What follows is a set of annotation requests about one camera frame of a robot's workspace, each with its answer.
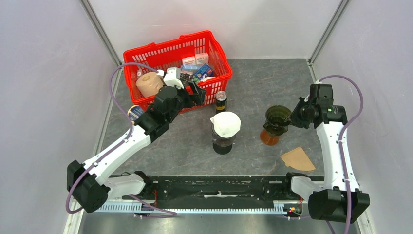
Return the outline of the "dark green dripper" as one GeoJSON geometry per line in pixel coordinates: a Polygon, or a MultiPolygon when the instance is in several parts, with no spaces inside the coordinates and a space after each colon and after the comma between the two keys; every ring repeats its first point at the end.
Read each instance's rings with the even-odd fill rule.
{"type": "Polygon", "coordinates": [[[285,106],[271,106],[265,112],[266,121],[263,128],[270,135],[281,136],[288,131],[291,114],[292,112],[285,106]]]}

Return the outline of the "white paper coffee filter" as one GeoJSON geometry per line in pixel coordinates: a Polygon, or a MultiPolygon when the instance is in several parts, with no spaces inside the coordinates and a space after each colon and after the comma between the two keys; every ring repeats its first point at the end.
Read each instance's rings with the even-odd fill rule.
{"type": "Polygon", "coordinates": [[[220,112],[210,118],[214,132],[222,138],[231,138],[236,135],[241,128],[241,120],[233,112],[220,112]]]}

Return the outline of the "brown paper coffee filter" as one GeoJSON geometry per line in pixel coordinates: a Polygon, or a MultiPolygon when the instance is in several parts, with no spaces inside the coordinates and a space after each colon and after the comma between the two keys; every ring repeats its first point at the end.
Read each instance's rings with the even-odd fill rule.
{"type": "Polygon", "coordinates": [[[292,167],[299,171],[313,171],[315,166],[309,159],[302,147],[298,147],[281,156],[282,161],[287,167],[292,167]]]}

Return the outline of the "clear grey glass dripper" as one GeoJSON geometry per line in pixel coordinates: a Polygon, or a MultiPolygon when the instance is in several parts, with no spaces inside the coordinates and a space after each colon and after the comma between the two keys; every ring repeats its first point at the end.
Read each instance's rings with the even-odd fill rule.
{"type": "Polygon", "coordinates": [[[227,147],[233,144],[233,142],[235,141],[235,138],[236,138],[236,135],[233,135],[231,137],[220,136],[218,133],[215,132],[214,127],[212,127],[212,143],[213,144],[216,144],[220,147],[227,147]]]}

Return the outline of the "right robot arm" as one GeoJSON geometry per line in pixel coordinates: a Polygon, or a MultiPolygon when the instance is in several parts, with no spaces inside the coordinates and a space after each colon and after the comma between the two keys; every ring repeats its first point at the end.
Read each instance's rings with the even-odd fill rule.
{"type": "Polygon", "coordinates": [[[299,99],[287,123],[305,129],[314,125],[322,149],[324,184],[304,174],[287,173],[282,195],[307,201],[312,219],[354,223],[369,207],[370,196],[360,190],[353,173],[346,142],[350,121],[345,108],[334,105],[332,86],[312,84],[308,98],[299,99]]]}

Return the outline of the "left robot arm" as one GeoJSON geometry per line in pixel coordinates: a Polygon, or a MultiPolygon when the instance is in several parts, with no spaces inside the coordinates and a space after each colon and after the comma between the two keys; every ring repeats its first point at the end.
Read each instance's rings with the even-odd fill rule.
{"type": "Polygon", "coordinates": [[[153,186],[139,174],[114,177],[112,173],[128,158],[149,146],[169,129],[178,114],[187,108],[203,105],[207,91],[190,82],[191,91],[176,86],[163,86],[154,101],[130,129],[98,155],[67,167],[66,211],[75,214],[98,210],[109,198],[137,195],[147,199],[153,186]]]}

